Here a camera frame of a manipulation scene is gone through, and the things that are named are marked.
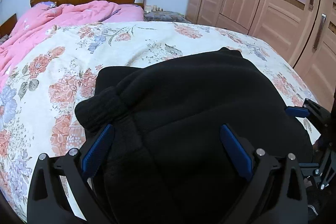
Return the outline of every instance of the screw head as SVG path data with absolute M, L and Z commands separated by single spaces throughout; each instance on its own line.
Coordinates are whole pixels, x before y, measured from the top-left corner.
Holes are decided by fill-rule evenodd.
M 289 154 L 288 154 L 288 158 L 289 158 L 290 160 L 295 160 L 295 155 L 294 155 L 293 153 L 289 153 Z
M 47 157 L 46 153 L 42 153 L 41 155 L 39 155 L 39 160 L 44 160 Z
M 257 152 L 257 154 L 258 154 L 259 156 L 263 156 L 263 155 L 265 155 L 265 150 L 263 150 L 263 149 L 261 149 L 261 148 L 258 148 L 256 152 Z
M 78 149 L 77 148 L 72 148 L 69 151 L 69 155 L 70 156 L 75 156 L 75 155 L 77 155 L 77 153 L 78 153 Z

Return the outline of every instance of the black fabric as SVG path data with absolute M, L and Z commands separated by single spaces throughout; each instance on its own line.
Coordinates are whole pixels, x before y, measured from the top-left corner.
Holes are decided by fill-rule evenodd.
M 89 132 L 106 122 L 116 129 L 101 181 L 120 224 L 211 224 L 246 183 L 221 145 L 222 124 L 271 155 L 312 160 L 307 131 L 285 107 L 250 61 L 222 48 L 144 69 L 104 68 L 75 114 Z

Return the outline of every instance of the bed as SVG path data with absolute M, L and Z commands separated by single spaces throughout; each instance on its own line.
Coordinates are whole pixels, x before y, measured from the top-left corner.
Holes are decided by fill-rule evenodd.
M 84 5 L 91 0 L 31 0 L 32 6 L 41 1 Z M 143 0 L 107 0 L 143 6 Z M 70 5 L 62 9 L 72 9 Z M 52 16 L 58 7 L 48 6 L 43 12 Z M 177 22 L 92 22 L 66 25 L 64 20 L 38 26 L 43 39 L 32 43 L 22 57 L 4 65 L 0 93 L 0 189 L 23 220 L 31 175 L 41 153 L 64 155 L 85 142 L 84 129 L 74 115 L 75 106 L 93 96 L 98 72 L 107 66 L 146 67 L 158 62 L 221 47 L 238 50 L 250 60 L 277 88 L 287 105 L 302 106 L 305 98 L 315 100 L 305 83 L 288 63 L 267 43 L 224 29 Z M 19 19 L 15 30 L 27 21 Z M 23 45 L 25 40 L 5 42 L 2 50 Z M 319 137 L 307 119 L 299 119 L 308 131 L 311 142 Z M 78 209 L 65 178 L 61 178 L 65 193 L 75 215 L 84 217 Z

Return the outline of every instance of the bedsheet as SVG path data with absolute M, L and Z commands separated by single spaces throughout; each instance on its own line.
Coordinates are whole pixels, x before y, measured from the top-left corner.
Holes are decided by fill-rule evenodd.
M 98 21 L 143 21 L 143 10 L 137 5 L 118 5 L 104 0 L 59 7 L 54 3 L 40 3 L 29 9 L 15 25 L 10 38 L 0 45 L 0 90 L 15 65 L 37 44 L 53 35 L 58 27 Z
M 64 155 L 85 142 L 74 109 L 93 96 L 102 68 L 143 68 L 221 47 L 240 51 L 269 78 L 287 105 L 315 100 L 267 43 L 236 32 L 176 22 L 53 27 L 48 38 L 13 68 L 0 93 L 0 189 L 9 204 L 26 219 L 28 189 L 39 154 Z M 319 133 L 307 119 L 299 120 L 314 143 Z M 83 217 L 64 177 L 62 183 L 74 213 Z

